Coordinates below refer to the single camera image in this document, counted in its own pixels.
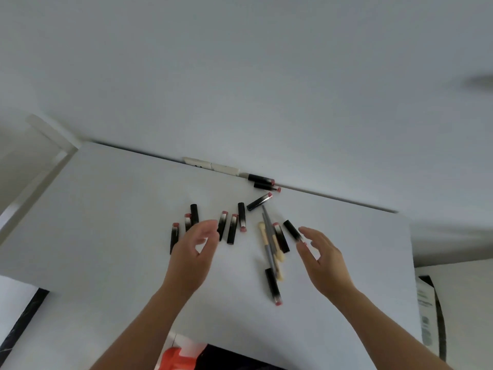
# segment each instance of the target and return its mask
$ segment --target forearm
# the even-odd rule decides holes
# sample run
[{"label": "forearm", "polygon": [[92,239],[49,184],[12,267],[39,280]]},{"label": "forearm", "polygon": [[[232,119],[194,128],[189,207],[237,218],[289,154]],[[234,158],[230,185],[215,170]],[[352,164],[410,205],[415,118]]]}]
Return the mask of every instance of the forearm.
[{"label": "forearm", "polygon": [[353,326],[378,370],[450,369],[358,290],[331,301]]},{"label": "forearm", "polygon": [[152,370],[176,316],[188,299],[163,285],[91,370]]}]

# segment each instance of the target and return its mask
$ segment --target white table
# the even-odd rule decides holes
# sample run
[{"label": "white table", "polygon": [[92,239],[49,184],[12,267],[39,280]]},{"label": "white table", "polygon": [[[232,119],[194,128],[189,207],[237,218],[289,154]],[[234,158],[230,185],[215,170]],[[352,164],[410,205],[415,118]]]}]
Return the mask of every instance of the white table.
[{"label": "white table", "polygon": [[[287,231],[284,304],[274,305],[261,208],[247,212],[247,233],[226,244],[237,203],[263,194],[242,178],[87,143],[0,247],[0,273],[90,303],[123,329],[163,280],[172,223],[181,223],[183,236],[190,204],[200,219],[227,210],[207,280],[173,330],[289,370],[374,368],[344,317],[311,285]],[[273,221],[323,230],[355,285],[421,337],[406,218],[289,189],[266,207]]]}]

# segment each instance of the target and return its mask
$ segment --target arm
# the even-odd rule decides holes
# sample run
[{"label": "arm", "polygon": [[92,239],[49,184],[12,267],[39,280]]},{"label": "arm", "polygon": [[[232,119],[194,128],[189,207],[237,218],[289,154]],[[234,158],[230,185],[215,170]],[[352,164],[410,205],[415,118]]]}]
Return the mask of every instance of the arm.
[{"label": "arm", "polygon": [[320,253],[317,260],[305,243],[296,244],[311,282],[353,326],[378,370],[451,369],[356,289],[340,250],[324,234],[299,230]]},{"label": "arm", "polygon": [[[202,252],[195,247],[205,242]],[[153,370],[176,316],[206,279],[219,241],[217,221],[194,225],[173,247],[163,285],[91,370]]]}]

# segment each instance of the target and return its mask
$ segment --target red object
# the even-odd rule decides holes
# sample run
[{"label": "red object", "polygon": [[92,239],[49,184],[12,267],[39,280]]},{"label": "red object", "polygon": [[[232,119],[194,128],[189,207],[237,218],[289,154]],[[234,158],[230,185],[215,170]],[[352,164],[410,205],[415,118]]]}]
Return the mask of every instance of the red object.
[{"label": "red object", "polygon": [[161,357],[159,370],[194,370],[196,358],[180,356],[181,348],[169,348]]}]

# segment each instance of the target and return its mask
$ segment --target hand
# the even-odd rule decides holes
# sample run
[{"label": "hand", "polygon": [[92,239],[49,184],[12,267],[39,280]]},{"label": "hand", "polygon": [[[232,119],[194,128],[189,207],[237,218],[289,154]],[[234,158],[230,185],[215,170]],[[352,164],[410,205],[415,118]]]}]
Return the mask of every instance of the hand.
[{"label": "hand", "polygon": [[305,243],[296,244],[315,288],[331,301],[341,293],[354,290],[355,287],[341,251],[320,231],[308,227],[300,227],[299,231],[311,240],[311,245],[320,253],[320,258],[317,260]]},{"label": "hand", "polygon": [[[205,238],[207,242],[199,253],[195,247]],[[218,242],[217,220],[193,225],[173,247],[163,286],[187,301],[206,279]]]}]

